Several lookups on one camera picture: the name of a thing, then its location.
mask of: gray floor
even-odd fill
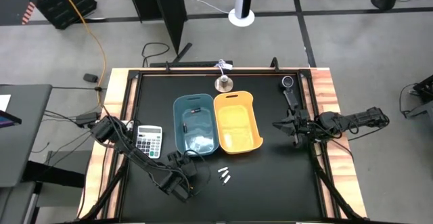
[[[136,16],[131,0],[97,0],[92,18]],[[222,10],[233,0],[204,0]],[[254,11],[293,11],[293,0],[252,0]],[[185,0],[189,14],[217,11]],[[369,0],[301,0],[303,10],[371,9]],[[433,0],[397,3],[397,7],[432,7]],[[35,12],[33,20],[43,17]],[[404,85],[433,73],[433,13],[307,16],[305,18],[316,63],[330,67],[343,113],[377,106],[389,116],[390,125],[369,137],[352,141],[355,166],[367,214],[373,220],[431,223],[433,219],[433,138],[424,116],[405,120],[398,112],[398,94]],[[161,22],[91,24],[101,41],[111,68],[138,67],[147,42],[170,43]],[[81,78],[99,74],[101,56],[94,41],[79,24],[59,31],[46,26],[0,27],[0,83],[51,83],[56,86],[90,87]],[[307,67],[296,17],[257,18],[247,28],[235,28],[226,19],[189,20],[182,45],[193,47],[184,61],[235,61],[236,66],[268,66],[278,57],[282,66]],[[149,47],[146,54],[160,51]],[[171,61],[173,51],[150,62]],[[403,105],[418,101],[404,94]],[[48,109],[76,115],[96,106],[92,91],[53,91]],[[42,162],[47,150],[57,150],[83,130],[67,122],[45,121],[32,154]],[[71,150],[80,141],[64,150]],[[80,150],[90,150],[86,142]],[[67,221],[76,207],[44,208],[38,223]]]

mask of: teal plastic bin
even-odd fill
[[[194,150],[202,156],[219,147],[214,100],[208,94],[179,97],[173,104],[176,147],[180,153]]]

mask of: white paper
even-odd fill
[[[11,95],[0,95],[0,110],[6,111]]]

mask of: yellow basket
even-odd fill
[[[246,91],[223,93],[214,99],[219,142],[228,154],[250,152],[263,143],[258,134],[252,100],[252,95]]]

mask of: black tabletop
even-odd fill
[[[173,131],[173,102],[183,95],[219,93],[216,76],[145,76],[140,87],[137,119],[144,125],[161,126],[162,157],[176,150]],[[292,221],[321,216],[315,176],[308,152],[297,150],[272,122],[286,116],[287,102],[278,89],[282,76],[231,76],[234,91],[249,91],[262,146],[249,153],[228,155],[219,148],[205,156],[212,179],[198,196],[182,203],[167,196],[137,165],[130,163],[121,218],[130,222],[205,221]],[[300,100],[299,89],[295,88]],[[208,177],[200,159],[199,180]],[[217,170],[228,166],[231,179],[226,186]]]
[[[0,187],[12,187],[21,181],[51,88],[51,85],[0,86],[0,95],[11,95],[6,112],[22,120],[21,125],[0,129]]]

